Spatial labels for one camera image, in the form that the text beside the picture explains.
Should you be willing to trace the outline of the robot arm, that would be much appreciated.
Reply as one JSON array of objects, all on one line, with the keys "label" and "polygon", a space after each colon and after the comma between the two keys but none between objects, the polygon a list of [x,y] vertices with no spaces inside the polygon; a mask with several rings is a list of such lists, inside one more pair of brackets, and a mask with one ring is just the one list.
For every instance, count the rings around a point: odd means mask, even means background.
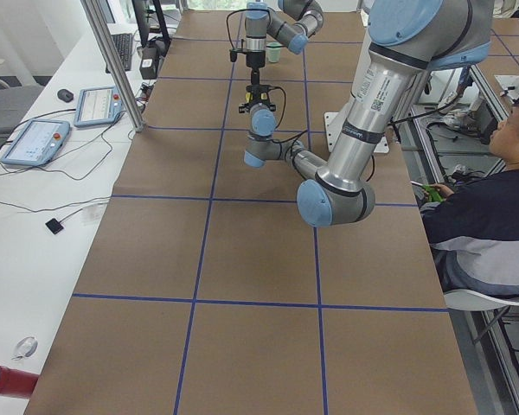
[{"label": "robot arm", "polygon": [[298,141],[274,139],[275,106],[259,77],[267,39],[302,52],[323,27],[323,10],[314,1],[282,1],[276,10],[262,1],[249,3],[243,45],[230,53],[232,58],[245,55],[251,71],[247,100],[240,106],[250,116],[245,162],[252,167],[268,160],[288,162],[303,177],[298,211],[313,227],[365,219],[375,194],[362,172],[405,91],[418,73],[483,61],[490,50],[493,9],[491,1],[374,2],[365,41],[370,63],[359,89],[336,116],[339,133],[330,157],[323,159]]},{"label": "robot arm", "polygon": [[260,84],[260,69],[266,64],[268,36],[294,54],[303,52],[309,39],[324,25],[324,12],[317,1],[278,1],[281,11],[295,23],[288,23],[264,1],[247,2],[245,37],[240,49],[251,69],[253,86]]}]

